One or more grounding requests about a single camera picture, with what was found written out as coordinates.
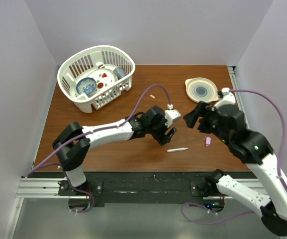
laundry basket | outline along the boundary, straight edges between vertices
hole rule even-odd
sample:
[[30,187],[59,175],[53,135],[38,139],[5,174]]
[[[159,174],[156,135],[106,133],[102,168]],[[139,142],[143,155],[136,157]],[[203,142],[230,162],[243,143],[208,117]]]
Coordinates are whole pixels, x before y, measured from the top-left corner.
[[[120,79],[112,76],[117,67],[124,70]],[[92,107],[98,110],[119,97],[123,90],[130,90],[134,70],[133,60],[124,51],[113,46],[95,46],[66,60],[59,68],[57,82],[65,96],[81,111],[91,113]],[[103,81],[98,83],[101,88],[96,85],[96,90],[91,95],[78,92],[78,82],[92,75],[99,77],[99,80],[95,77],[92,80]]]

small pink object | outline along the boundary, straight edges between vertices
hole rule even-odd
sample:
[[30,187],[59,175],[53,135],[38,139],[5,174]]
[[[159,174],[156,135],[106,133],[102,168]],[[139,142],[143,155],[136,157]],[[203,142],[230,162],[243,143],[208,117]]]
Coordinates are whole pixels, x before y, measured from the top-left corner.
[[209,147],[211,145],[211,138],[210,137],[206,137],[205,138],[205,146]]

gray floor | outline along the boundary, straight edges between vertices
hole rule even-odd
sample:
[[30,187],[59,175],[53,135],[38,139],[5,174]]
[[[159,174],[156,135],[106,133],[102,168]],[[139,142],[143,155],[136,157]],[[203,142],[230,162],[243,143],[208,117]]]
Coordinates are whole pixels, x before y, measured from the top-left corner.
[[[213,222],[247,211],[226,200],[219,216],[186,207],[187,214]],[[25,199],[14,239],[275,239],[255,214],[215,226],[200,226],[182,217],[180,205],[106,204],[104,208],[75,215],[67,199]]]

basket rim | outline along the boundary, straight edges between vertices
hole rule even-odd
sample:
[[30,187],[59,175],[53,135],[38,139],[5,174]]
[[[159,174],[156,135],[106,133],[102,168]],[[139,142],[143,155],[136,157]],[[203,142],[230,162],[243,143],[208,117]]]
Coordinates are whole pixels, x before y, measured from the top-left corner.
[[108,48],[112,48],[112,49],[115,49],[115,50],[118,50],[120,51],[121,53],[123,53],[125,56],[127,56],[132,64],[132,70],[131,72],[126,75],[125,77],[121,78],[120,80],[116,81],[113,85],[111,85],[111,88],[112,87],[115,87],[116,85],[120,84],[121,82],[123,82],[124,80],[128,79],[129,77],[131,77],[135,71],[135,63],[134,61],[132,60],[132,58],[127,54],[125,53],[123,50],[119,49],[118,47],[115,47],[115,46],[110,46],[110,45],[98,45],[98,46],[93,46],[93,47],[89,47],[87,49],[84,49],[80,52],[77,52],[76,54],[72,55],[71,57],[69,57],[66,61],[64,61],[61,66],[59,67],[58,69],[58,72],[57,72],[57,84],[59,85],[59,88],[61,89],[61,91],[64,93],[64,95],[69,99],[71,100],[72,102],[75,102],[75,103],[86,103],[86,102],[89,102],[91,100],[93,100],[94,98],[100,96],[102,93],[98,92],[96,93],[95,95],[91,96],[90,98],[88,99],[85,99],[85,100],[76,100],[75,98],[71,97],[69,94],[67,94],[67,92],[65,91],[65,89],[63,88],[62,84],[60,83],[60,73],[61,71],[63,70],[63,66],[72,58],[74,58],[75,56],[85,52],[85,51],[88,51],[90,49],[95,49],[95,48],[98,48],[98,47],[108,47]]

blue bowl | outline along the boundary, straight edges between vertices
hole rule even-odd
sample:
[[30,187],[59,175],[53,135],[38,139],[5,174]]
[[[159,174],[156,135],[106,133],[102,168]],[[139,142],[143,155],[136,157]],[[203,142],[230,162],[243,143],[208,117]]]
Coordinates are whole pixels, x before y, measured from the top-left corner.
[[77,85],[76,90],[78,94],[85,93],[87,96],[91,95],[97,88],[97,83],[94,78],[86,77],[81,79]]

